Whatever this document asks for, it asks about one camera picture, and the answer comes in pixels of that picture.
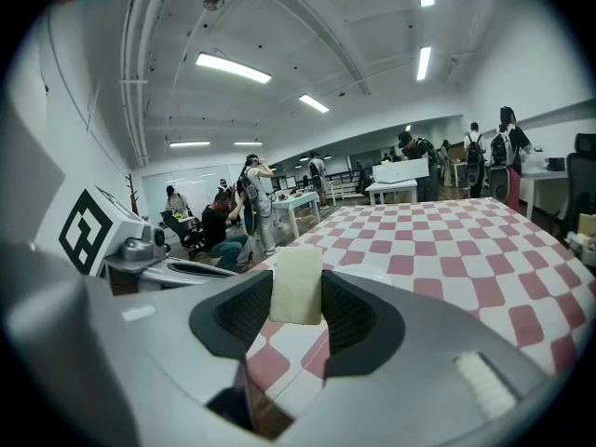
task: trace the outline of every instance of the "ceiling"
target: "ceiling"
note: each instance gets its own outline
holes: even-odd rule
[[[166,0],[143,94],[150,162],[229,153],[234,141],[255,139],[264,151],[290,144],[297,154],[312,149],[308,138],[332,134],[356,116],[457,88],[497,2],[436,0],[420,7],[419,0],[225,0],[221,9],[207,11],[203,0]],[[432,46],[431,61],[427,78],[416,82],[423,46]],[[272,79],[261,85],[198,67],[201,51]],[[305,106],[298,100],[305,93],[330,111]],[[168,144],[197,140],[211,144]]]

